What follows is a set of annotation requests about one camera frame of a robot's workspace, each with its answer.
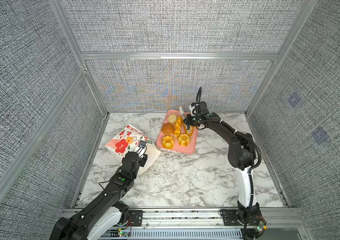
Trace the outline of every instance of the pink tray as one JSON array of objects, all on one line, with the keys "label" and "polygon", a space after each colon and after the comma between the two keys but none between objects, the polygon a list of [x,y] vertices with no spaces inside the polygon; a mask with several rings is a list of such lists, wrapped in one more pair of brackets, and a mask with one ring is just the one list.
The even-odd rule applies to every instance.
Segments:
[{"label": "pink tray", "polygon": [[[175,113],[177,115],[177,117],[181,116],[181,114],[179,113],[178,110],[169,110],[167,112],[167,115],[166,117],[164,118],[164,122],[163,124],[165,123],[168,123],[167,121],[167,117],[170,115],[170,114],[173,114]],[[183,124],[181,126],[181,133],[185,133],[185,128],[183,127]],[[198,129],[194,128],[194,131],[193,131],[193,134],[190,136],[190,144],[186,147],[182,147],[178,144],[178,140],[176,137],[174,137],[174,140],[175,140],[175,145],[172,149],[168,149],[168,148],[164,148],[162,146],[162,138],[165,134],[163,134],[163,132],[161,131],[159,133],[159,136],[158,136],[158,139],[156,140],[156,145],[162,149],[167,149],[167,150],[174,150],[174,151],[177,151],[177,152],[183,152],[183,153],[193,153],[195,151],[195,144],[196,144],[196,136],[198,134]]]}]

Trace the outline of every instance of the white marble surface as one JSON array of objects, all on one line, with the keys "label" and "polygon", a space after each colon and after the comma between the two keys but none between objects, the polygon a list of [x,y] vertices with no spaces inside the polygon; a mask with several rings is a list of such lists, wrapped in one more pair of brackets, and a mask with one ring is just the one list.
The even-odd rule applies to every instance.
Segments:
[{"label": "white marble surface", "polygon": [[[111,156],[105,144],[121,129],[132,124],[156,141],[166,113],[112,113],[105,128],[86,184],[77,205],[89,204],[121,163]],[[247,133],[250,128],[243,114],[225,113],[220,117],[233,128]],[[157,162],[164,167],[161,176],[148,171],[140,175],[122,198],[130,207],[236,207],[238,186],[234,168],[227,160],[228,144],[214,131],[198,132],[195,153],[163,150]],[[149,170],[160,174],[153,164]],[[254,190],[261,207],[283,207],[264,162],[253,172]]]}]

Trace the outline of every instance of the orange flower print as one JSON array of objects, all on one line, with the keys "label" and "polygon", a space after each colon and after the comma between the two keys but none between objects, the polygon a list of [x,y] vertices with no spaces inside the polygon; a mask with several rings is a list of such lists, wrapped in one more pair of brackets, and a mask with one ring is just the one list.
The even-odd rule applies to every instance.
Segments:
[{"label": "orange flower print", "polygon": [[126,142],[127,142],[128,144],[133,143],[133,138],[132,138],[132,137],[127,137],[127,138],[126,138]]}]

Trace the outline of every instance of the paper bag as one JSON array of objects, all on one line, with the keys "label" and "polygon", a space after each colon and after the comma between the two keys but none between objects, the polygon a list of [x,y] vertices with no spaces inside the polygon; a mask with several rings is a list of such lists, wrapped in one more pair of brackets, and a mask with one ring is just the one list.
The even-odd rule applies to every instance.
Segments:
[{"label": "paper bag", "polygon": [[146,141],[147,150],[145,154],[147,154],[147,161],[144,167],[139,168],[138,175],[146,171],[161,154],[161,151],[156,148],[148,137],[136,127],[128,125],[105,145],[111,154],[122,162],[122,158],[126,153],[137,148],[136,144],[139,140]]}]

